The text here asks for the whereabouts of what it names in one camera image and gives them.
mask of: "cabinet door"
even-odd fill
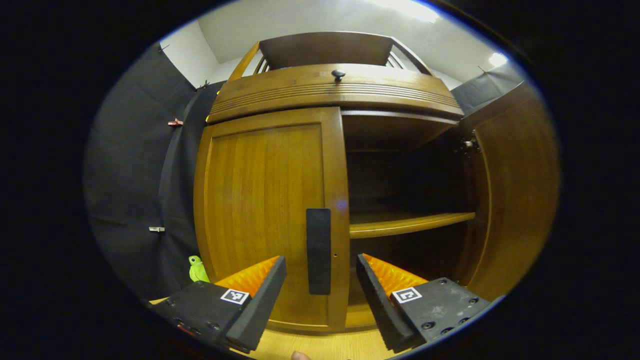
[[[481,152],[470,162],[476,237],[459,277],[493,300],[516,286],[545,246],[561,185],[559,146],[543,98],[526,82],[460,125],[467,137],[475,130]]]
[[[194,210],[198,247],[212,282],[275,255],[287,278],[273,327],[344,328],[349,288],[349,209],[339,108],[255,115],[205,128]],[[331,210],[329,295],[309,293],[308,208]]]

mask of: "ceiling light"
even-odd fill
[[[401,12],[405,16],[415,17],[416,19],[428,21],[430,23],[436,22],[440,16],[432,9],[425,6],[420,1],[412,0],[367,0],[370,3],[374,3],[383,8],[393,8]]]
[[[500,65],[504,65],[507,62],[507,58],[503,54],[493,53],[493,55],[491,55],[491,57],[489,58],[489,62],[494,67],[498,67]]]

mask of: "white ceiling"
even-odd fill
[[[440,13],[434,24],[370,0],[237,0],[199,18],[220,63],[242,57],[257,41],[313,31],[361,31],[393,36],[428,67],[458,81],[492,68],[497,52]]]

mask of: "black knob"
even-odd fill
[[[340,70],[334,70],[334,71],[331,71],[331,75],[335,76],[336,81],[340,81],[342,80],[342,77],[344,77],[346,74]]]

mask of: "door handle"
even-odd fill
[[[331,209],[307,209],[309,293],[331,293]]]

